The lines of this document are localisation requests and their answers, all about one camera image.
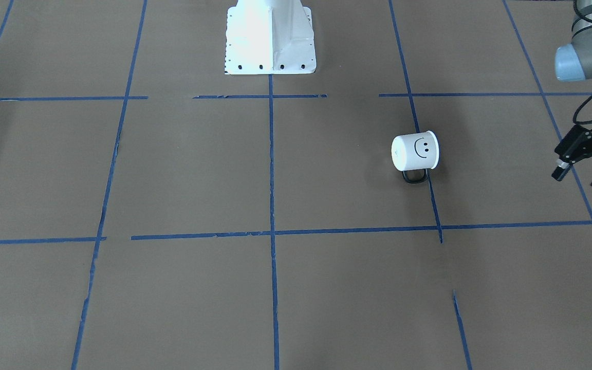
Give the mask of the white smiley face mug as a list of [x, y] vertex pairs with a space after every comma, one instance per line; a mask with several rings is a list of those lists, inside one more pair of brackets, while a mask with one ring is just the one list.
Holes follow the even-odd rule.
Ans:
[[[406, 183], [422, 183], [430, 177], [430, 170], [436, 169], [439, 164], [439, 141], [432, 131], [397, 136], [393, 138], [390, 155]], [[411, 179], [409, 171], [423, 171], [423, 176]]]

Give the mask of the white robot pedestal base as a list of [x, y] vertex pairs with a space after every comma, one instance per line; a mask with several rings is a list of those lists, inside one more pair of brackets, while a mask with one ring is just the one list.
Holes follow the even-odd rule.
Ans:
[[238, 1], [226, 14], [226, 75], [315, 73], [312, 11], [301, 1]]

